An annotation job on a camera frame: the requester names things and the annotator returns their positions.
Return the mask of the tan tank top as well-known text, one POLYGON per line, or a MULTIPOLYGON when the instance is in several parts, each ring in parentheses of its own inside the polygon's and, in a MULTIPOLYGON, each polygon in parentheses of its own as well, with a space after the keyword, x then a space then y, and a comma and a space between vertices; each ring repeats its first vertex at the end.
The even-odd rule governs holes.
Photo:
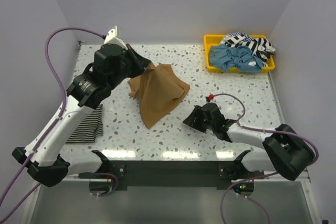
POLYGON ((182 81, 171 65, 151 63, 144 73, 128 81, 129 96, 137 98, 146 128, 172 112, 186 97, 190 85, 182 81))

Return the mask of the black white striped tank top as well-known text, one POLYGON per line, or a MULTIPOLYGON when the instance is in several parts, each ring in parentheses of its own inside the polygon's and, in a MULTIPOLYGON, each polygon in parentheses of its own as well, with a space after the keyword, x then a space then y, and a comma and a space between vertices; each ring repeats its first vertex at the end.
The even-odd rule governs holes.
POLYGON ((99 105, 76 127, 66 144, 95 143, 96 139, 103 136, 103 105, 99 105))

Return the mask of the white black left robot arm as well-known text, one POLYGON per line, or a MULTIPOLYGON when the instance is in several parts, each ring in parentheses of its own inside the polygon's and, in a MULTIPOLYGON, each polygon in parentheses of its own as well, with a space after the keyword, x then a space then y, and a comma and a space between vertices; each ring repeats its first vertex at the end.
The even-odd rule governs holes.
POLYGON ((97 178, 108 175, 111 162, 100 151, 84 157, 67 157, 60 151, 77 126, 111 95, 124 79, 146 71, 150 60, 140 56, 130 45, 104 44, 94 53, 94 61, 76 76, 66 91, 55 118, 26 147, 17 147, 12 156, 28 174, 44 186, 52 187, 66 176, 92 173, 97 178))

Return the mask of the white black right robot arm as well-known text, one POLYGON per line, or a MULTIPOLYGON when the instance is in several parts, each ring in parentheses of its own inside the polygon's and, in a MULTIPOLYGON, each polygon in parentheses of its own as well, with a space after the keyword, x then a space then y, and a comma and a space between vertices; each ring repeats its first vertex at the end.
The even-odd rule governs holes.
POLYGON ((239 125, 237 120, 225 118, 215 103, 195 106, 183 123, 200 132, 211 130, 225 142, 250 145, 250 149, 235 158, 233 179, 246 178, 256 172, 276 172, 294 181, 317 156, 288 125, 252 131, 239 125))

